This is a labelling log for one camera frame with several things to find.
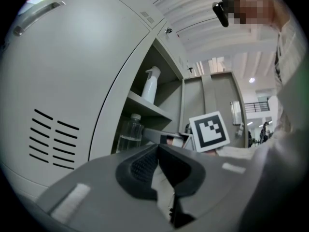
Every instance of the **black and white fiducial marker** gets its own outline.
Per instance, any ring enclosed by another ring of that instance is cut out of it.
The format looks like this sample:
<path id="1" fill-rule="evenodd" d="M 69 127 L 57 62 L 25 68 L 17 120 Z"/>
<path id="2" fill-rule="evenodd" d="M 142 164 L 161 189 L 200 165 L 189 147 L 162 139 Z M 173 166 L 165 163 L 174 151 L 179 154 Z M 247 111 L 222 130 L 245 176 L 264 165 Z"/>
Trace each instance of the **black and white fiducial marker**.
<path id="1" fill-rule="evenodd" d="M 197 152 L 216 149 L 230 143 L 219 111 L 190 118 Z"/>

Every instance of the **cabinet door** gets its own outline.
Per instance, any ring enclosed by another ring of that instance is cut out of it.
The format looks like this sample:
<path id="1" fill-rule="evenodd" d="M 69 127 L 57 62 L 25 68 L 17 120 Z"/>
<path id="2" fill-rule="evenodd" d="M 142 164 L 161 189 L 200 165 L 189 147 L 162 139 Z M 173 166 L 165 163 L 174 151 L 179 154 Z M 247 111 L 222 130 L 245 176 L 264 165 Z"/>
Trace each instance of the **cabinet door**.
<path id="1" fill-rule="evenodd" d="M 120 0 L 142 18 L 152 29 L 164 19 L 162 13 L 149 0 Z"/>
<path id="2" fill-rule="evenodd" d="M 183 76 L 187 76 L 186 50 L 177 33 L 175 31 L 168 31 L 168 29 L 173 30 L 172 26 L 167 22 L 160 31 L 158 37 L 174 57 L 178 68 L 183 73 Z"/>
<path id="3" fill-rule="evenodd" d="M 40 16 L 54 2 L 63 4 Z M 25 30 L 14 35 L 0 63 L 1 159 L 14 173 L 48 187 L 88 161 L 104 100 L 149 30 L 119 0 L 44 0 L 16 23 Z"/>

